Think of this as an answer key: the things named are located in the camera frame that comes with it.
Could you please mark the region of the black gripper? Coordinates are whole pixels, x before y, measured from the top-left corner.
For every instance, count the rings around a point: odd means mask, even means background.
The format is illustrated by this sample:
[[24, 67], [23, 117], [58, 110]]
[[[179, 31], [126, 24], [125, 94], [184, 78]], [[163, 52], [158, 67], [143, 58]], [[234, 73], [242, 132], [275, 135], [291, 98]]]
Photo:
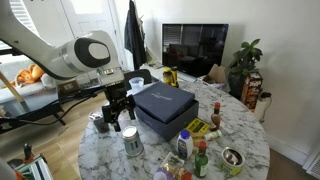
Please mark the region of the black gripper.
[[118, 117], [123, 110], [128, 110], [131, 120], [136, 119], [135, 100], [132, 95], [127, 95], [127, 89], [123, 82], [107, 86], [104, 90], [108, 105], [102, 107], [104, 121], [113, 125], [116, 132], [121, 131]]

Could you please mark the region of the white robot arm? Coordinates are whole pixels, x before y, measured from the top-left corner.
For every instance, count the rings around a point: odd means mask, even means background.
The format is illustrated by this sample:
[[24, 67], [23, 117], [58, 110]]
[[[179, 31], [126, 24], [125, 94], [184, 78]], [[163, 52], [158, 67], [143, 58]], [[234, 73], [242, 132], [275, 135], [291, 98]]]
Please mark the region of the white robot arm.
[[10, 0], [0, 0], [0, 40], [57, 80], [69, 80], [95, 71], [109, 101], [107, 106], [102, 107], [104, 122], [111, 124], [116, 132], [121, 131], [118, 118], [123, 110], [127, 109], [130, 117], [135, 118], [135, 102], [131, 95], [127, 95], [117, 50], [107, 32], [92, 30], [54, 46], [18, 20]]

